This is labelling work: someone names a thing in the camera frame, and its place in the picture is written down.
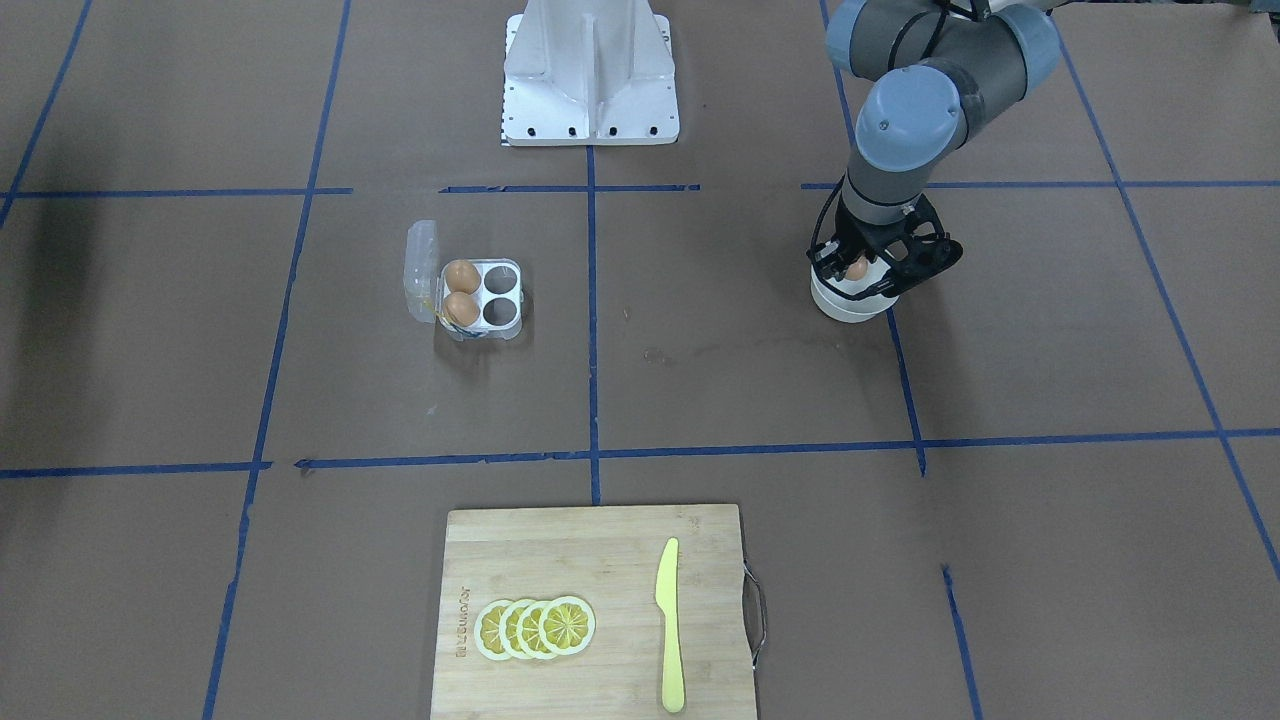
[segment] white cylinder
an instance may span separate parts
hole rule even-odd
[[[842,279],[835,281],[831,284],[841,292],[858,295],[883,278],[887,272],[888,263],[877,260],[867,268],[867,274],[863,275],[863,279]],[[828,318],[840,320],[841,323],[861,323],[863,320],[869,320],[884,310],[888,310],[895,302],[897,302],[897,297],[884,297],[883,295],[873,295],[856,302],[840,297],[823,287],[823,284],[818,281],[818,274],[813,272],[813,266],[809,268],[809,291],[813,295],[813,301],[818,304],[818,309],[822,310]]]

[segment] knife handle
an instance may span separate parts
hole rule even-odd
[[[680,624],[676,615],[667,618],[667,634],[662,643],[662,706],[667,712],[685,708],[685,666],[680,661]]]

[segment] metal handle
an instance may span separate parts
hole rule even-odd
[[[742,560],[742,571],[746,574],[746,579],[755,585],[755,605],[759,609],[760,616],[760,642],[751,647],[751,670],[754,671],[760,660],[760,651],[764,650],[764,643],[769,639],[769,611],[764,605],[764,588],[760,587],[760,580],[755,578],[755,573],[751,573],[751,566],[746,562],[746,560]],[[742,597],[746,597],[745,585]]]

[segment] lemon slice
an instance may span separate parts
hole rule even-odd
[[[489,660],[511,660],[511,653],[502,648],[502,611],[511,605],[509,600],[495,600],[486,605],[476,618],[476,650]]]
[[[545,600],[535,602],[521,611],[520,618],[516,620],[516,639],[518,641],[520,650],[538,660],[556,657],[556,653],[543,644],[543,638],[538,634],[538,624],[543,618],[543,610],[547,609],[547,605]]]
[[[567,594],[547,603],[538,623],[538,637],[556,655],[576,655],[595,635],[595,612],[580,597]]]
[[[529,598],[517,600],[508,605],[502,611],[502,618],[498,619],[498,626],[502,628],[502,634],[498,635],[502,650],[517,660],[529,660],[530,657],[527,652],[520,650],[520,628],[516,625],[516,621],[520,620],[520,614],[532,603],[534,601]]]

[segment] white metal stand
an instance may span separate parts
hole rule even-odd
[[[664,145],[680,136],[671,23],[648,0],[529,0],[507,20],[507,145]]]

